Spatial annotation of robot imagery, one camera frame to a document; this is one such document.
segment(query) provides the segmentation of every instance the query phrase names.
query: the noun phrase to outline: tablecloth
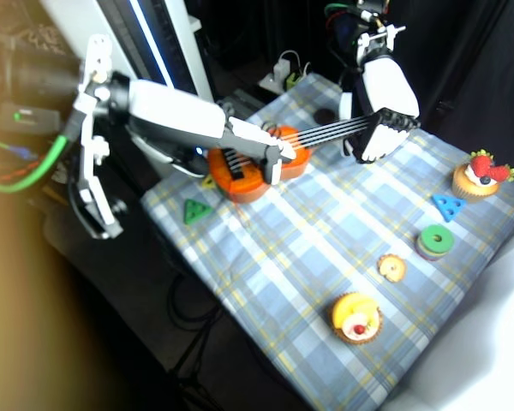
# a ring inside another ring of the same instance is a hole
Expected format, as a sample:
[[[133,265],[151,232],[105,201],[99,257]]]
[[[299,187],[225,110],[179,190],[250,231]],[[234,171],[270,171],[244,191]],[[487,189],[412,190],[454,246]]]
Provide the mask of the tablecloth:
[[[336,85],[311,74],[249,121],[316,127],[312,114],[337,111],[339,98]],[[384,401],[514,229],[514,183],[444,223],[430,196],[452,195],[452,170],[467,158],[416,130],[374,164],[323,146],[303,176],[251,204],[236,206],[181,173],[147,192],[142,204],[313,407],[368,410]],[[213,214],[183,224],[186,199],[212,206]],[[414,251],[415,237],[433,223],[456,239],[436,263]],[[386,253],[405,259],[402,282],[377,272]],[[378,337],[361,346],[336,337],[327,317],[333,300],[350,291],[372,296],[385,317]]]

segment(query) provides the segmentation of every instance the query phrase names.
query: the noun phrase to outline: cupcake with yellow topping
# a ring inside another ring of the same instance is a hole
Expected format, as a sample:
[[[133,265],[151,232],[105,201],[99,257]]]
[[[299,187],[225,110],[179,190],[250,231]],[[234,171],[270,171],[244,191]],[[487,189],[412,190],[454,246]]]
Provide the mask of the cupcake with yellow topping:
[[[469,163],[456,167],[451,191],[473,203],[496,194],[505,181],[514,181],[514,169],[508,164],[495,166],[493,156],[480,150],[471,153]]]
[[[371,297],[360,293],[341,295],[332,309],[335,334],[350,344],[373,341],[383,326],[379,305]]]

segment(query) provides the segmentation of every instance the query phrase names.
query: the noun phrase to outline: ukulele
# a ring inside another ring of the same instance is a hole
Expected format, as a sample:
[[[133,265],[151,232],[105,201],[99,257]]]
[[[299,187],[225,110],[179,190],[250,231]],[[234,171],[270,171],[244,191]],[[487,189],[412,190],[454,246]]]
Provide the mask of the ukulele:
[[[314,147],[356,134],[361,134],[361,140],[367,144],[379,125],[408,131],[419,127],[419,122],[411,116],[381,109],[371,116],[335,122],[300,133],[289,126],[274,129],[271,134],[289,141],[296,152],[295,159],[282,164],[280,179],[289,180],[300,176],[307,167]],[[207,153],[207,162],[217,186],[235,203],[256,201],[270,187],[263,180],[259,164],[251,158],[240,156],[235,150],[212,149]]]

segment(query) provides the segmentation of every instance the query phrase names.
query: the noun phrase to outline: strawberry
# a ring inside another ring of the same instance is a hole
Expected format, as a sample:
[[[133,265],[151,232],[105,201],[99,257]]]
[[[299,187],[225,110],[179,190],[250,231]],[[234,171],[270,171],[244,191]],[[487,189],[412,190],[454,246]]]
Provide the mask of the strawberry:
[[[483,177],[491,167],[492,159],[489,156],[476,156],[470,160],[470,167],[476,177]]]
[[[492,167],[487,171],[486,176],[493,178],[496,182],[503,182],[511,176],[511,169],[505,165]]]
[[[363,334],[364,332],[366,332],[366,327],[364,327],[363,325],[355,325],[354,332],[358,335]]]

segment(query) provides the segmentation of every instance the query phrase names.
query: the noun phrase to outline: triangle block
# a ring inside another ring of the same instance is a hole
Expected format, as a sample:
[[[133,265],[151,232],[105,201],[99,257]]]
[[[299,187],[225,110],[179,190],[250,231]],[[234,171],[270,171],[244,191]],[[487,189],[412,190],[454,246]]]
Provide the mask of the triangle block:
[[[211,174],[208,174],[204,181],[202,182],[202,187],[207,189],[213,189],[217,185],[215,184],[215,180],[213,180],[213,177]]]
[[[442,194],[434,194],[432,196],[432,201],[436,205],[436,208],[438,208],[446,223],[449,223],[453,218],[455,218],[466,204],[466,200]]]
[[[190,225],[207,216],[212,211],[213,209],[207,204],[202,204],[195,200],[186,200],[183,221],[186,225]]]

